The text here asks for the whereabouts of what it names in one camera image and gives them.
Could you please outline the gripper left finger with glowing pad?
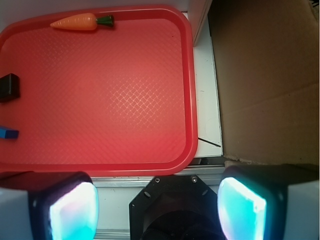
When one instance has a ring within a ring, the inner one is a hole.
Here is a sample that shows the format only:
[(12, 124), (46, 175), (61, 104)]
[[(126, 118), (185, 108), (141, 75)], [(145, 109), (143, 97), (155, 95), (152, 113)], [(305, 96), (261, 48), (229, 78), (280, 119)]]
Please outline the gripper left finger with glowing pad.
[(78, 172), (2, 172), (2, 240), (92, 240), (99, 198), (91, 177)]

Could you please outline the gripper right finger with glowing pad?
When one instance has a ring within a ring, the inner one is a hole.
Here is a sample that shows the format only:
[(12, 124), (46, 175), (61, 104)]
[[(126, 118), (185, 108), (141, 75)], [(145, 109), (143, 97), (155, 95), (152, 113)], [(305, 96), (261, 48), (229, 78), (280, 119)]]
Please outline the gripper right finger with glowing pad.
[(217, 210), (228, 240), (318, 240), (320, 168), (307, 163), (228, 166)]

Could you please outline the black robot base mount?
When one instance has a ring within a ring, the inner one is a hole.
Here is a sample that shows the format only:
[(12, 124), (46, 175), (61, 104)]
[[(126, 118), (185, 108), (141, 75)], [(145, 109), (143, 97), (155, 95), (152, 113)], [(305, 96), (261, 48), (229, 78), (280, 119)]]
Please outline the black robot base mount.
[(129, 203), (132, 240), (223, 240), (218, 196), (197, 175), (155, 176)]

